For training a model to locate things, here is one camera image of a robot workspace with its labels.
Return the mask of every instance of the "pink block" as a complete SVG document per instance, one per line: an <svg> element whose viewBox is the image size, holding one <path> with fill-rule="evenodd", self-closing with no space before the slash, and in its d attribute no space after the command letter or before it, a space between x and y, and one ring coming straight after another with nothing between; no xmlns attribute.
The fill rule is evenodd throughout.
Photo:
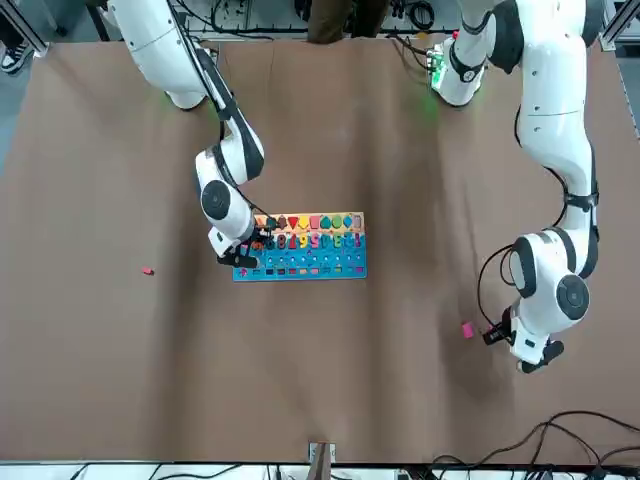
<svg viewBox="0 0 640 480"><path fill-rule="evenodd" d="M473 338L473 325L471 325L471 322L462 325L462 335L464 335L464 338Z"/></svg>

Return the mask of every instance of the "brown tabletop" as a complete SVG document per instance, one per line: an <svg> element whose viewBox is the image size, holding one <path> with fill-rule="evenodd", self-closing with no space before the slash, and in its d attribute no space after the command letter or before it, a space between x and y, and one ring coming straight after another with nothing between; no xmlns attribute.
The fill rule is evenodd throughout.
<svg viewBox="0 0 640 480"><path fill-rule="evenodd" d="M274 213L364 211L369 234L364 281L234 284L194 190L210 107L178 111L122 44L36 61L0 189L0 457L302 462L329 440L342 462L471 462L560 410L640 424L640 148L613 54L589 62L592 307L530 376L460 328L484 328L483 260L561 206L513 138L519 73L489 70L456 110L412 62L389 40L224 45L266 150L247 195ZM495 265L483 295L495 318L515 298ZM639 443L564 424L602 451ZM540 462L589 463L560 432Z"/></svg>

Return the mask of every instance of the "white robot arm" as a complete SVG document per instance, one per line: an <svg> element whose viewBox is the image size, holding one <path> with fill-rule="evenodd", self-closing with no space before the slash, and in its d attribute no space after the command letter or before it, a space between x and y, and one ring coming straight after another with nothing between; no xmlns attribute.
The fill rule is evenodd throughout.
<svg viewBox="0 0 640 480"><path fill-rule="evenodd" d="M255 268L242 246L267 238L257 228L251 204L238 190L262 171L264 149L240 112L208 51L184 34L167 0L109 0L133 61L155 87L183 110L206 97L220 119L220 139L196 157L202 210L211 223L209 241L220 263ZM223 138L224 123L230 133Z"/></svg>
<svg viewBox="0 0 640 480"><path fill-rule="evenodd" d="M561 221L512 245L509 265L520 298L484 336L487 344L506 340L530 373L562 353L551 334L576 325L589 306L584 280L597 262L599 234L595 160L584 127L586 49L601 27L602 4L506 0L484 13L474 8L466 15L462 6L463 28L443 46L435 88L447 103L464 105L480 86L486 58L506 73L519 65L516 140L564 188ZM468 17L478 23L470 27Z"/></svg>

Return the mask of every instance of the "colorful number block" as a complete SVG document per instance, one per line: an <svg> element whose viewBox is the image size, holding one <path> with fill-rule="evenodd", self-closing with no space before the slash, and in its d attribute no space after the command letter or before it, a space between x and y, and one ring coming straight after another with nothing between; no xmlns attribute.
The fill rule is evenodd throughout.
<svg viewBox="0 0 640 480"><path fill-rule="evenodd" d="M259 266L233 269L235 282L367 276L367 242L361 212L256 215L256 225L271 225L274 235L264 243L252 242L248 253L259 259Z"/></svg>

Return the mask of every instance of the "educational puzzle board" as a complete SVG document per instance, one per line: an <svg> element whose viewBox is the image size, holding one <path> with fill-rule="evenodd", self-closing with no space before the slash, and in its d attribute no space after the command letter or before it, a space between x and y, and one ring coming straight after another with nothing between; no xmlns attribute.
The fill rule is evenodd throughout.
<svg viewBox="0 0 640 480"><path fill-rule="evenodd" d="M362 212L273 215L278 226L249 254L258 268L234 268L236 282L329 280L367 276L367 239ZM256 215L266 225L265 215Z"/></svg>

